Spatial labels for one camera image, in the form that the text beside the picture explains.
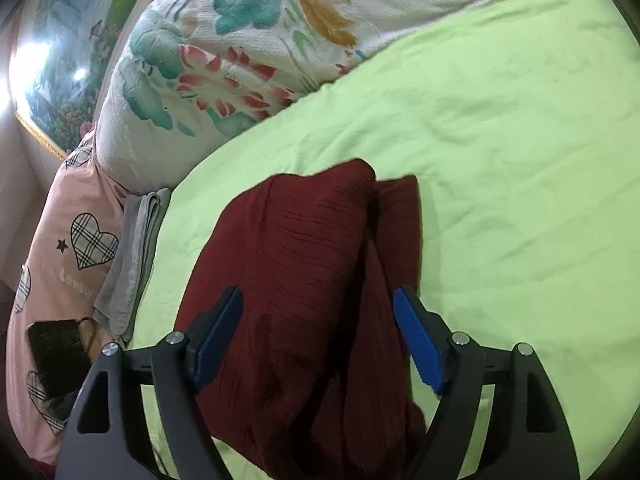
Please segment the white floral quilt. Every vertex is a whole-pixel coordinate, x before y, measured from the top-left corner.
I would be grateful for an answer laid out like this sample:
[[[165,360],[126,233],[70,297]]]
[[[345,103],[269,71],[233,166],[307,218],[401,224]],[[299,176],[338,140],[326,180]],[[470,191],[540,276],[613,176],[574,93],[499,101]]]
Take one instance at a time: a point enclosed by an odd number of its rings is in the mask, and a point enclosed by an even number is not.
[[[126,190],[173,188],[222,144],[393,41],[496,0],[154,0],[114,69],[96,158]]]

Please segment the dark red knit hoodie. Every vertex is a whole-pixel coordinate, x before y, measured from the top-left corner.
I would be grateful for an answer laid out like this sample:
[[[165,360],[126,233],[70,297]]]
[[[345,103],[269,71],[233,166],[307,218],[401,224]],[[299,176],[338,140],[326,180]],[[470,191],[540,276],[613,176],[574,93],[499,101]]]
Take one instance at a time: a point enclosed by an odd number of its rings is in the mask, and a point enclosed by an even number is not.
[[[241,289],[241,323],[198,397],[209,432],[275,479],[407,478],[426,426],[392,296],[420,264],[413,176],[381,181],[354,159],[235,197],[176,319],[183,330]]]

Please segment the gold-framed landscape painting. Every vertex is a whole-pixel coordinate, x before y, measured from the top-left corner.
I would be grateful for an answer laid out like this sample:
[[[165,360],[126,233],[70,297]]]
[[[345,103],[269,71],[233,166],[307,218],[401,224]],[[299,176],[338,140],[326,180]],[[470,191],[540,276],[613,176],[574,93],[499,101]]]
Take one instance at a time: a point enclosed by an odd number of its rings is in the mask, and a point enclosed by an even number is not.
[[[17,121],[59,159],[92,122],[122,42],[152,0],[25,0],[9,64]]]

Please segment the pink heart-print duvet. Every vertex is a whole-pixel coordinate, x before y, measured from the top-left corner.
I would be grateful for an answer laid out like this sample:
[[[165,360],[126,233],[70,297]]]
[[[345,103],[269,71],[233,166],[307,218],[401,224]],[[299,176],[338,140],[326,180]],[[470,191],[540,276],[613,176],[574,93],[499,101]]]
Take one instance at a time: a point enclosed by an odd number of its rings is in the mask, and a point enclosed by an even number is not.
[[[64,424],[46,409],[27,331],[73,320],[90,358],[110,340],[93,321],[93,304],[117,252],[125,200],[98,165],[88,133],[54,176],[18,282],[6,336],[6,403],[18,443],[46,474],[55,470]]]

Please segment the light green bed sheet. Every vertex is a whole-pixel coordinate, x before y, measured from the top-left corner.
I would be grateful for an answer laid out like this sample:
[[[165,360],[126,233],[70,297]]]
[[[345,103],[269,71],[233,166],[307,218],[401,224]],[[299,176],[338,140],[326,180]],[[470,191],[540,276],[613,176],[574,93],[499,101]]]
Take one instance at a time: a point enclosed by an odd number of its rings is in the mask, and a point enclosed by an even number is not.
[[[132,345],[171,331],[235,196],[353,158],[418,179],[424,304],[534,347],[590,477],[639,405],[639,46],[613,1],[450,16],[218,148],[171,196]]]

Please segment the folded grey garment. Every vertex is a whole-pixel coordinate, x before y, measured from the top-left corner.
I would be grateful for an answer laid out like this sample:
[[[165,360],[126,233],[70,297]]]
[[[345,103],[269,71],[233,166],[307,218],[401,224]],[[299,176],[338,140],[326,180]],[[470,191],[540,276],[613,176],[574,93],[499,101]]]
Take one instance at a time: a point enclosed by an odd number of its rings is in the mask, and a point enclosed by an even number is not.
[[[125,203],[122,237],[111,269],[93,304],[93,318],[125,346],[134,334],[137,310],[151,274],[160,226],[171,190],[130,195]]]

